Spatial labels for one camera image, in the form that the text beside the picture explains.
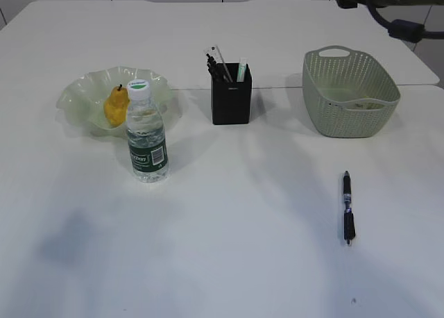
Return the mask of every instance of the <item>black pen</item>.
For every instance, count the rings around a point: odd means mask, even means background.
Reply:
[[[344,211],[344,240],[347,245],[351,245],[351,240],[356,237],[355,231],[355,221],[353,219],[352,208],[350,204],[352,203],[352,186],[350,181],[350,174],[348,171],[345,172],[343,178],[343,198],[345,204]]]
[[[225,75],[225,72],[223,70],[223,67],[220,65],[217,65],[217,61],[214,59],[214,57],[212,57],[210,54],[207,54],[207,66],[208,67],[212,67],[214,69],[215,72],[217,72],[217,74],[219,75],[219,77],[225,81],[225,82],[230,82],[230,80],[228,79],[228,77]]]
[[[219,72],[216,71],[209,63],[207,63],[207,67],[208,67],[208,72],[212,76],[213,80],[215,80],[218,83],[223,81],[223,79],[219,75]]]

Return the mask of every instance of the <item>white bottle cap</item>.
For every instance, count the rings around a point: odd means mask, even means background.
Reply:
[[[132,101],[143,101],[150,98],[151,89],[150,83],[145,80],[132,80],[126,86],[128,90],[128,97]]]

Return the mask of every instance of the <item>water bottle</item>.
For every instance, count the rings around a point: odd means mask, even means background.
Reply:
[[[126,111],[126,135],[133,170],[145,183],[154,183],[167,177],[168,155],[162,116],[151,96],[148,81],[129,82],[130,104]]]

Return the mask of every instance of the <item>basket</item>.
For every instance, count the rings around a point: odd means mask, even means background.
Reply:
[[[332,49],[348,54],[321,55]],[[342,46],[305,54],[302,88],[314,126],[330,137],[376,134],[400,100],[398,87],[376,59]]]

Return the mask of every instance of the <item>glass bowl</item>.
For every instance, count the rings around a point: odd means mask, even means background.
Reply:
[[[136,78],[150,83],[165,129],[173,127],[181,116],[177,97],[165,77],[149,69],[114,67],[88,73],[63,90],[56,106],[65,112],[66,120],[71,125],[86,128],[92,135],[125,137],[125,123],[118,127],[111,126],[105,117],[103,103],[110,96],[112,88],[120,84],[125,87]]]

